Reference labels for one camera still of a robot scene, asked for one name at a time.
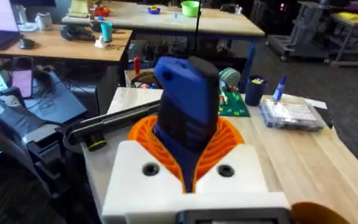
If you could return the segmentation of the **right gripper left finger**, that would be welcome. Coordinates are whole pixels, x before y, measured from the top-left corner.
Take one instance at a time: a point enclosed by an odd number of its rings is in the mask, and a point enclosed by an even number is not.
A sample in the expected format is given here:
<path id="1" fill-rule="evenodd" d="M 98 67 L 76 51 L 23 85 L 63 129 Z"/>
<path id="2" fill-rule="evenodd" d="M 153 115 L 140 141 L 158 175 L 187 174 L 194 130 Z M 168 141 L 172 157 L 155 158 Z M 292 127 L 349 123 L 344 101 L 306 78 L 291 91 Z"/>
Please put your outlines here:
<path id="1" fill-rule="evenodd" d="M 156 115 L 142 118 L 119 143 L 104 200 L 104 218 L 161 216 L 184 209 L 181 169 L 153 133 L 156 122 Z"/>

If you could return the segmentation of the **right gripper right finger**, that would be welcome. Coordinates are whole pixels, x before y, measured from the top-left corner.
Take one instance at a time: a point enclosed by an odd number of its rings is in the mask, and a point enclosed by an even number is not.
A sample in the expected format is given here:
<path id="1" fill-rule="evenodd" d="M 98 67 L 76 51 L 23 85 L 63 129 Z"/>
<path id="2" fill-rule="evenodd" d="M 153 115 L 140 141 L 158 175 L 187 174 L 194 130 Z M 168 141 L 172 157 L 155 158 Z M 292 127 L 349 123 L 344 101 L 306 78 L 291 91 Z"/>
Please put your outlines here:
<path id="1" fill-rule="evenodd" d="M 267 183 L 255 147 L 236 127 L 219 118 L 217 130 L 195 168 L 195 193 L 266 192 Z"/>

